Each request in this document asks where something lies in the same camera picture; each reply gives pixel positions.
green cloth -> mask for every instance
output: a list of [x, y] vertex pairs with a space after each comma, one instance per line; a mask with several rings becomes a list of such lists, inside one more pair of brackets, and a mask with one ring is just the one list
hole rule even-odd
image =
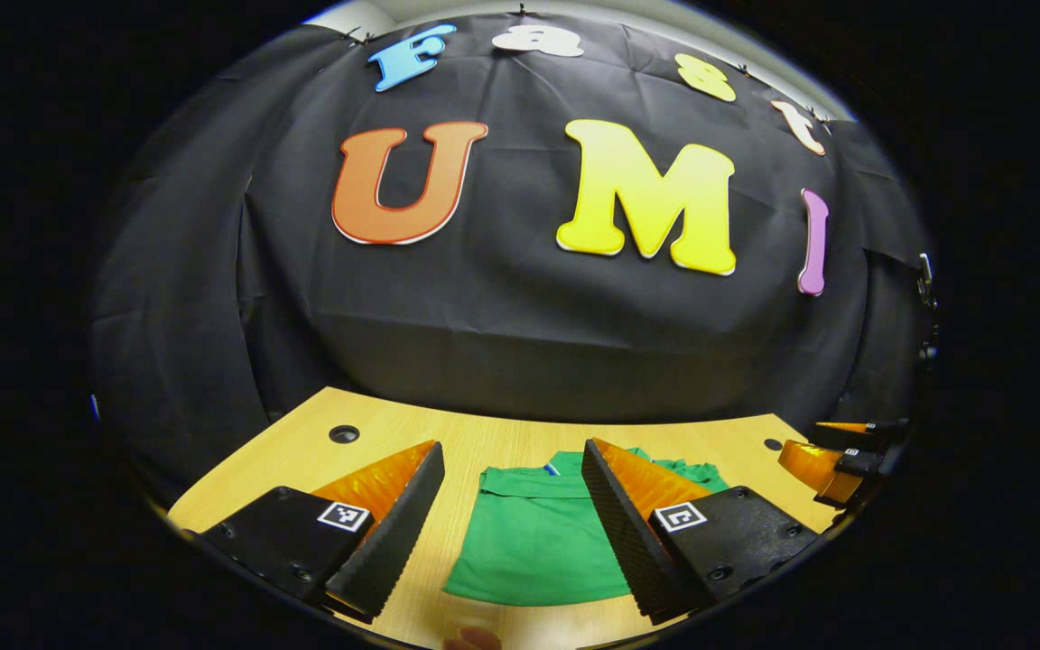
[[[652, 461], [643, 449], [628, 451]], [[545, 468], [485, 469], [444, 592], [500, 605], [569, 605], [627, 595], [580, 475], [582, 462], [582, 452], [561, 451]], [[653, 462], [709, 491], [729, 487], [713, 465]]]

wooden table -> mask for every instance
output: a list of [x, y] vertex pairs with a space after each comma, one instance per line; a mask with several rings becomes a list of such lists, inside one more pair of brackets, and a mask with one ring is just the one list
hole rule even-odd
[[[331, 441], [327, 433], [338, 424], [357, 427], [359, 439]], [[577, 605], [511, 607], [441, 592], [462, 548], [479, 473], [488, 466], [540, 468], [557, 451], [582, 451], [591, 437], [641, 447], [659, 460], [711, 462], [727, 485], [749, 486], [815, 531], [829, 526], [835, 515], [832, 508], [812, 501], [812, 489], [777, 465], [779, 451], [764, 447], [766, 439], [806, 441], [775, 415], [681, 424], [563, 424], [409, 407], [323, 388], [211, 469], [167, 517], [181, 528], [206, 530], [278, 485], [313, 491], [414, 444], [441, 441], [444, 483], [387, 607], [371, 625], [341, 620], [423, 647], [441, 647], [458, 626], [467, 625], [494, 630], [504, 650], [594, 646], [670, 624], [649, 624], [631, 595]]]

hand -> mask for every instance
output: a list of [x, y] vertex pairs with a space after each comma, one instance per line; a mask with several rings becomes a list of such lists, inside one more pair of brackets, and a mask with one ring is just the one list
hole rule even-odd
[[444, 640], [444, 650], [500, 650], [500, 638], [478, 626], [463, 626], [457, 634]]

orange letter u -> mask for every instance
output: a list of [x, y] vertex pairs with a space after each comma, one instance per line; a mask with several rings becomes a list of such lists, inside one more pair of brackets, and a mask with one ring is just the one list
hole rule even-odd
[[427, 181], [418, 201], [401, 209], [380, 205], [380, 178], [392, 148], [404, 142], [401, 128], [379, 128], [343, 140], [343, 166], [335, 186], [332, 219], [339, 233], [359, 243], [412, 243], [433, 235], [454, 213], [471, 144], [488, 135], [478, 122], [445, 122], [424, 129], [433, 144]]

white wall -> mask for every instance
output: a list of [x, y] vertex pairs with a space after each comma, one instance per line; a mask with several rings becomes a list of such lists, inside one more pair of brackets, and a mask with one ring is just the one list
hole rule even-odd
[[[330, 8], [307, 24], [347, 31], [359, 26], [354, 36], [365, 32], [379, 36], [421, 22], [463, 17], [468, 14], [498, 14], [520, 8], [515, 0], [354, 0]], [[748, 66], [749, 74], [788, 95], [805, 110], [809, 106], [827, 120], [854, 120], [834, 96], [808, 75], [785, 61], [733, 25], [704, 11], [668, 0], [525, 0], [532, 12], [566, 14], [598, 21], [618, 22], [636, 29], [659, 33], [684, 43], [732, 66]]]
[[352, 36], [359, 40], [363, 40], [364, 34], [368, 32], [372, 36], [379, 36], [381, 33], [388, 33], [396, 29], [396, 21], [393, 21], [380, 7], [365, 0], [354, 0], [352, 3], [335, 5], [320, 16], [305, 21], [305, 24], [317, 24], [342, 32], [348, 32], [355, 26], [359, 26], [359, 29], [352, 32]]

